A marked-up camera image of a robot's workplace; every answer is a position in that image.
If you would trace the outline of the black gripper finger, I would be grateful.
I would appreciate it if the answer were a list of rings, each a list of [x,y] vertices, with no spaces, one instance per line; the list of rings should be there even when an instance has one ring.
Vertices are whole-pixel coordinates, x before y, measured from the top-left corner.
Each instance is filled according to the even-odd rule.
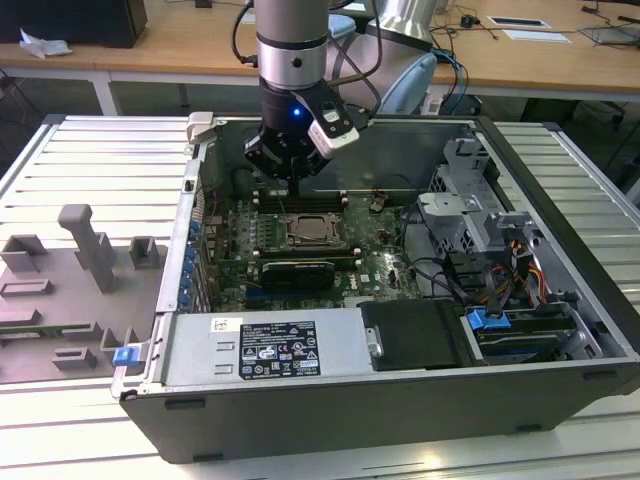
[[[294,171],[297,151],[288,135],[269,127],[260,127],[256,136],[245,142],[244,155],[266,176],[284,181],[289,197],[297,196],[297,177]]]
[[[330,162],[317,150],[313,150],[306,156],[295,159],[295,197],[300,196],[300,183],[309,176],[316,176]]]

